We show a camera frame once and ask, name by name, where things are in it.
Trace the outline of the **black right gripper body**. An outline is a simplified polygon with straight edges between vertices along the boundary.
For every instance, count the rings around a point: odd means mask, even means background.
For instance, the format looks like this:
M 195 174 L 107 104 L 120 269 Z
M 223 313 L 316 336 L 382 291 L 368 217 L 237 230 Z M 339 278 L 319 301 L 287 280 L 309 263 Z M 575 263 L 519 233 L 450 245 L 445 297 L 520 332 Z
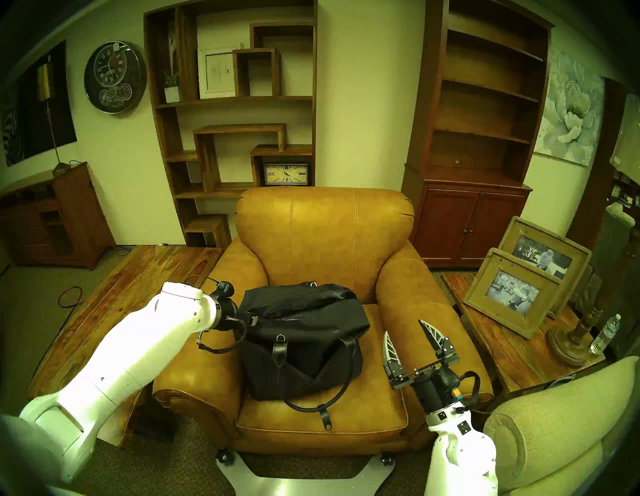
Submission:
M 461 379 L 450 366 L 430 363 L 409 373 L 411 386 L 424 414 L 433 414 L 462 401 Z

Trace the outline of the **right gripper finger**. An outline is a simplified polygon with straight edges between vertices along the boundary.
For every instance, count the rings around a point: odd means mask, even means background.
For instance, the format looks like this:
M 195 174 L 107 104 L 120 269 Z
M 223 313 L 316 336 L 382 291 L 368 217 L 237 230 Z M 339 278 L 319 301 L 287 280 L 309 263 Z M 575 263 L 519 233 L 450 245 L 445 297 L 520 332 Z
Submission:
M 396 349 L 387 331 L 383 335 L 383 367 L 393 389 L 402 389 L 410 384 L 412 379 L 399 360 Z
M 451 366 L 457 364 L 460 361 L 460 357 L 457 354 L 456 348 L 453 343 L 435 328 L 424 320 L 418 320 L 420 327 L 423 329 L 431 347 L 434 350 L 436 357 L 435 364 L 441 364 L 443 366 Z

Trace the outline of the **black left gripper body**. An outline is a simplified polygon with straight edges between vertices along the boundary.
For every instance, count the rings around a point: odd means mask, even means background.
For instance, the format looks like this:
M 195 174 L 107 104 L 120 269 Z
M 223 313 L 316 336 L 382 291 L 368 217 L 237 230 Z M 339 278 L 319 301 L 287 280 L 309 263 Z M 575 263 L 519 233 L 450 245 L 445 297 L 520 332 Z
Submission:
M 235 331 L 243 329 L 243 321 L 238 317 L 238 306 L 226 296 L 213 296 L 215 316 L 212 329 L 217 331 Z

